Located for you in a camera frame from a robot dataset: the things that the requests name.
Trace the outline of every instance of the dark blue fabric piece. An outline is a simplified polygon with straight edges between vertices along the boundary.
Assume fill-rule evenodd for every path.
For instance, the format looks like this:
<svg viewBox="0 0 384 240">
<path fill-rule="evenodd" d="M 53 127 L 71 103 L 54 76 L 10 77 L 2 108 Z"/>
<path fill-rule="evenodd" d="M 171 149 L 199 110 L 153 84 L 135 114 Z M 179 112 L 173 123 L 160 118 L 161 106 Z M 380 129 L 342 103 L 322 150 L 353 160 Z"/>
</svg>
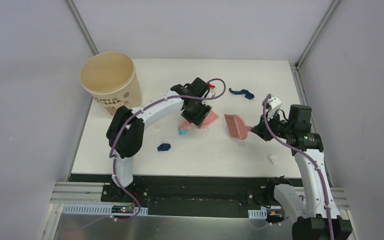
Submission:
<svg viewBox="0 0 384 240">
<path fill-rule="evenodd" d="M 242 95 L 242 94 L 245 94 L 245 98 L 246 99 L 253 99 L 255 96 L 254 94 L 250 93 L 250 91 L 246 90 L 246 89 L 242 89 L 240 91 L 233 91 L 231 88 L 229 88 L 229 92 L 231 92 L 232 94 L 234 95 Z"/>
<path fill-rule="evenodd" d="M 168 151 L 172 146 L 169 143 L 161 143 L 156 149 L 158 152 Z"/>
</svg>

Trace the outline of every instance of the brush bristles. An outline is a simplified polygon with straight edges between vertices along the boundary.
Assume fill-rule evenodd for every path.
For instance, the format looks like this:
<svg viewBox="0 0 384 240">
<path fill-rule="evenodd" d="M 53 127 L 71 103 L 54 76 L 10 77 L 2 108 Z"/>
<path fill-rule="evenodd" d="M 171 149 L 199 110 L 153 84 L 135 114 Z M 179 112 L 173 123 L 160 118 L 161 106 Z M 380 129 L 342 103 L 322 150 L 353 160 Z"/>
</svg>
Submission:
<svg viewBox="0 0 384 240">
<path fill-rule="evenodd" d="M 239 138 L 239 132 L 236 127 L 235 117 L 233 115 L 225 114 L 224 118 L 226 119 L 227 129 L 232 138 Z"/>
</svg>

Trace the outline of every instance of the gray floor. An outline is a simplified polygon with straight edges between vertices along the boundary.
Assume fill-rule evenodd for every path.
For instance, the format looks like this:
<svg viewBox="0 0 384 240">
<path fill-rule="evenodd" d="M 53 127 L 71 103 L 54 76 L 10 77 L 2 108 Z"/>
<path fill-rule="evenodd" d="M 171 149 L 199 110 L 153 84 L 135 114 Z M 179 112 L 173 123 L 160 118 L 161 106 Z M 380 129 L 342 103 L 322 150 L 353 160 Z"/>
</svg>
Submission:
<svg viewBox="0 0 384 240">
<path fill-rule="evenodd" d="M 77 229 L 99 218 L 97 215 L 63 214 L 55 240 L 291 240 L 290 221 L 281 226 L 262 219 L 139 216 L 136 219 L 115 223 L 104 218 L 89 227 Z"/>
</svg>

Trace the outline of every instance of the brush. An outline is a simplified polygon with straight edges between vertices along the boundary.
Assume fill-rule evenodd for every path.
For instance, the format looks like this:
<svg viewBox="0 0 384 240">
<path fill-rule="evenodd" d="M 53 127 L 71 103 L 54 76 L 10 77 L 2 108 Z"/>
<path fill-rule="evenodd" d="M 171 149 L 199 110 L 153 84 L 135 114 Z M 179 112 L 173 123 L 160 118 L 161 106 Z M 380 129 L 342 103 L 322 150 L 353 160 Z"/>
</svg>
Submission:
<svg viewBox="0 0 384 240">
<path fill-rule="evenodd" d="M 248 137 L 248 132 L 251 132 L 252 126 L 247 126 L 241 116 L 236 114 L 225 114 L 227 129 L 232 138 L 244 140 Z"/>
</svg>

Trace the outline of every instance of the white table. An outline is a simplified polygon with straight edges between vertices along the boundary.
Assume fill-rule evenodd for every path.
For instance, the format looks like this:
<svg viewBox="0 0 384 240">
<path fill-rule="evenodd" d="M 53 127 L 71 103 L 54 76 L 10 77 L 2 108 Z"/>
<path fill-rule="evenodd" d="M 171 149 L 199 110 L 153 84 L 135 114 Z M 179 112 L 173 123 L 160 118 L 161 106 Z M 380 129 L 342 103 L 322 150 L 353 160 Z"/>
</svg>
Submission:
<svg viewBox="0 0 384 240">
<path fill-rule="evenodd" d="M 173 113 L 148 127 L 143 145 L 134 156 L 134 175 L 275 177 L 300 178 L 291 151 L 275 140 L 265 142 L 249 133 L 248 138 L 231 138 L 224 114 L 238 114 L 247 125 L 255 126 L 263 112 L 262 101 L 268 93 L 278 97 L 289 114 L 291 104 L 299 104 L 289 62 L 261 60 L 135 59 L 143 104 L 161 98 L 173 85 L 221 78 L 227 88 L 247 89 L 252 100 L 228 90 L 219 99 L 206 101 L 220 115 L 206 129 L 189 128 L 188 136 L 179 136 L 184 121 Z M 219 94 L 223 85 L 215 82 Z M 106 132 L 112 118 L 98 103 L 92 102 L 83 135 L 74 160 L 72 174 L 111 174 L 112 160 Z M 161 143 L 171 144 L 169 151 L 158 152 Z M 276 157 L 272 164 L 268 157 Z"/>
</svg>

